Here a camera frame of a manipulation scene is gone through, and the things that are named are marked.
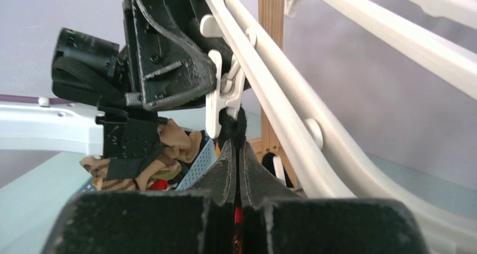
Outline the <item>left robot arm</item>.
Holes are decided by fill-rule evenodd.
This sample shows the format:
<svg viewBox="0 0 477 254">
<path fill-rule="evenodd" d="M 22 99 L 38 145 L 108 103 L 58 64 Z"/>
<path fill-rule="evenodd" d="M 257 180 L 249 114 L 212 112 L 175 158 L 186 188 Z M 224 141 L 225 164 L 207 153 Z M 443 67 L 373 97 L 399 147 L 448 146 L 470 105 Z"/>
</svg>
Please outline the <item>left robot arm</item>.
<svg viewBox="0 0 477 254">
<path fill-rule="evenodd" d="M 1 102 L 1 148 L 100 156 L 109 180 L 133 179 L 164 153 L 158 112 L 210 105 L 232 50 L 206 31 L 206 0 L 123 0 L 126 44 L 63 28 L 51 105 Z"/>
</svg>

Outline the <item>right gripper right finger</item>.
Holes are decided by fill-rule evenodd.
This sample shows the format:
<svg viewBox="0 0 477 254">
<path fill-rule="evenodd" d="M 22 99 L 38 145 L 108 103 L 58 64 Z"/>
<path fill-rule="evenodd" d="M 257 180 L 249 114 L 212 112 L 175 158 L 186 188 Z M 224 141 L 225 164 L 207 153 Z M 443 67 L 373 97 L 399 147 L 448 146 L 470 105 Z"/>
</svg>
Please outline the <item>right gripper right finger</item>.
<svg viewBox="0 0 477 254">
<path fill-rule="evenodd" d="M 240 200 L 243 208 L 242 253 L 290 253 L 285 201 L 300 196 L 283 185 L 257 159 L 245 142 L 238 153 Z"/>
</svg>

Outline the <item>red black argyle sock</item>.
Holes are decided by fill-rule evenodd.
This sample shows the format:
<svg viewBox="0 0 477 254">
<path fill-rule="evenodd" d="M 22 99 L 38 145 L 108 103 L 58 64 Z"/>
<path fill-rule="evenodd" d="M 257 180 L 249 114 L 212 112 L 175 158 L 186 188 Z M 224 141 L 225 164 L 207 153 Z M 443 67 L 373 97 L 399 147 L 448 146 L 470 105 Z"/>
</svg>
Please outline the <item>red black argyle sock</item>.
<svg viewBox="0 0 477 254">
<path fill-rule="evenodd" d="M 240 191 L 240 150 L 246 141 L 246 127 L 247 119 L 245 111 L 242 107 L 239 108 L 237 118 L 232 117 L 223 109 L 219 113 L 219 123 L 222 126 L 220 135 L 216 144 L 216 148 L 220 151 L 224 143 L 230 140 L 233 145 L 233 152 L 235 155 L 236 168 L 236 188 L 234 200 L 234 225 L 233 225 L 233 253 L 242 253 L 243 248 L 243 224 L 244 214 L 241 203 Z"/>
</svg>

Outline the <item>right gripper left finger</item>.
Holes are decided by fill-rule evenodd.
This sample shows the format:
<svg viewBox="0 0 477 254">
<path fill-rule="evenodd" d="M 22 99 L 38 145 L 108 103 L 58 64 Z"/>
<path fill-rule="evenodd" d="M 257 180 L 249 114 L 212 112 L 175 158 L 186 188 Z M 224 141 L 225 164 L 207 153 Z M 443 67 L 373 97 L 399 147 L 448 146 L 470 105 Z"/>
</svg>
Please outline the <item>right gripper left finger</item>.
<svg viewBox="0 0 477 254">
<path fill-rule="evenodd" d="M 224 143 L 221 154 L 191 189 L 202 198 L 198 253 L 233 253 L 235 234 L 236 149 Z"/>
</svg>

